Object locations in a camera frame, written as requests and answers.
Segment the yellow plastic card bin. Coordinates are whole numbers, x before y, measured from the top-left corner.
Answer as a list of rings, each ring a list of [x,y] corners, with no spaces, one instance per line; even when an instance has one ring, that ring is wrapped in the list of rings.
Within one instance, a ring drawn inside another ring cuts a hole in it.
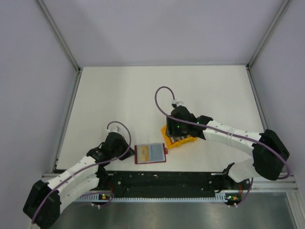
[[[195,142],[198,139],[197,137],[192,137],[190,135],[181,136],[181,137],[169,137],[167,136],[166,131],[167,131],[167,125],[165,125],[161,129],[161,133],[162,136],[164,137],[168,149],[179,148],[182,145]]]

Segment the gold credit card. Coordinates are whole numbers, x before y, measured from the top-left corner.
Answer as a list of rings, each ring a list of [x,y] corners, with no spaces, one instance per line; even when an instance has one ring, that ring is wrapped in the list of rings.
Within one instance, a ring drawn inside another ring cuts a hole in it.
[[[149,146],[139,146],[138,148],[138,161],[140,162],[147,162],[150,159],[149,156]]]

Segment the red leather card holder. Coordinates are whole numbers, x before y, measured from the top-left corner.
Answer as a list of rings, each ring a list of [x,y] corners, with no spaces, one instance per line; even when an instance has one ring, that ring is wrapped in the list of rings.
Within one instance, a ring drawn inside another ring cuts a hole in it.
[[[138,161],[138,148],[139,146],[149,146],[149,156],[150,159],[147,162]],[[135,146],[135,164],[144,165],[144,164],[155,164],[155,163],[165,163],[168,150],[165,147],[164,143],[154,143],[154,144],[142,144]]]

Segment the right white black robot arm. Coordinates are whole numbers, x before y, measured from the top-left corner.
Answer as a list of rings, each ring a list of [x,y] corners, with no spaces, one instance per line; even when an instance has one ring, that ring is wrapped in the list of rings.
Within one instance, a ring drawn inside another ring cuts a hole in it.
[[[168,137],[190,135],[225,144],[248,154],[249,159],[232,162],[223,171],[223,185],[235,188],[241,181],[254,177],[277,180],[290,154],[278,135],[266,129],[262,133],[248,132],[221,124],[211,117],[195,117],[183,105],[174,105],[167,117]]]

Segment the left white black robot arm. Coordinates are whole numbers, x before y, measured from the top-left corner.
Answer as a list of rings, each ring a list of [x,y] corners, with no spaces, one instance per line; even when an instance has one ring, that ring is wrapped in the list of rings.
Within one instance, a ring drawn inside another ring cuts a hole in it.
[[[131,141],[110,132],[106,140],[71,168],[49,181],[38,180],[30,190],[23,212],[32,224],[42,229],[50,228],[60,214],[76,199],[92,189],[103,189],[109,178],[105,166],[115,160],[124,160],[134,154]]]

